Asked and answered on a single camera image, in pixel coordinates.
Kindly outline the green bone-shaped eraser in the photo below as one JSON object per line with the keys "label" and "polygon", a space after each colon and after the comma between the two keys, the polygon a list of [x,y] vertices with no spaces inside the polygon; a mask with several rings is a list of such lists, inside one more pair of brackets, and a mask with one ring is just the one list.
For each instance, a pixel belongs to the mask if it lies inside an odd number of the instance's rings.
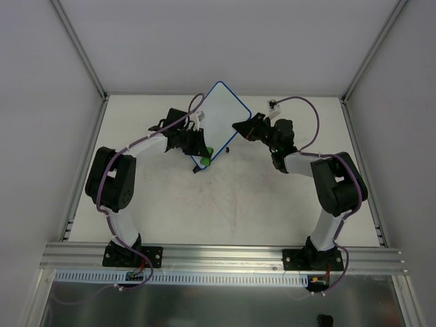
{"label": "green bone-shaped eraser", "polygon": [[211,159],[212,159],[213,152],[214,152],[213,148],[211,148],[211,147],[207,147],[206,150],[208,151],[208,155],[206,157],[202,157],[200,159],[200,165],[204,166],[204,167],[210,166]]}

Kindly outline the blue-framed whiteboard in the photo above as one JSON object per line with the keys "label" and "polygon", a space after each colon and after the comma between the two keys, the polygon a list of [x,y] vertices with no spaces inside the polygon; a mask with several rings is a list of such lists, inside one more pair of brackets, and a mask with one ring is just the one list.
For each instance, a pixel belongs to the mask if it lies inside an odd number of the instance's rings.
{"label": "blue-framed whiteboard", "polygon": [[[252,117],[252,111],[222,81],[215,83],[196,111],[203,111],[205,114],[201,128],[204,130],[206,146],[214,150],[211,163],[225,152],[225,148],[229,147],[230,142],[236,136],[236,130],[232,124],[248,121]],[[205,170],[208,166],[201,166],[200,159],[201,157],[192,157],[195,165],[200,170]]]}

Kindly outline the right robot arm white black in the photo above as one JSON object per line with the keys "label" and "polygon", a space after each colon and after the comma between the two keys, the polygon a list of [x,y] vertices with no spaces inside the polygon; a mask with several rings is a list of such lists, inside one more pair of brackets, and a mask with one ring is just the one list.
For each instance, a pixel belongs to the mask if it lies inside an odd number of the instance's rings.
{"label": "right robot arm white black", "polygon": [[271,124],[265,114],[257,113],[248,121],[233,123],[232,127],[246,140],[265,144],[276,170],[313,179],[322,210],[314,231],[290,262],[308,270],[325,269],[336,262],[337,238],[345,220],[367,199],[367,187],[349,153],[314,155],[298,150],[294,145],[293,122],[288,119]]}

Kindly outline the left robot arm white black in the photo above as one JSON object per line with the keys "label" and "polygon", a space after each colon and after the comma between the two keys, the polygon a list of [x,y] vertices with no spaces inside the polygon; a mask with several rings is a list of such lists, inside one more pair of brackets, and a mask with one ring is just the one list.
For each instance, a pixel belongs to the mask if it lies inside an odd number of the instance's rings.
{"label": "left robot arm white black", "polygon": [[180,149],[186,155],[211,158],[204,129],[198,118],[175,108],[167,117],[149,128],[144,136],[119,151],[106,146],[98,148],[89,172],[85,193],[99,213],[106,217],[112,239],[106,246],[104,266],[138,266],[145,262],[142,240],[127,210],[134,196],[136,168],[147,159]]}

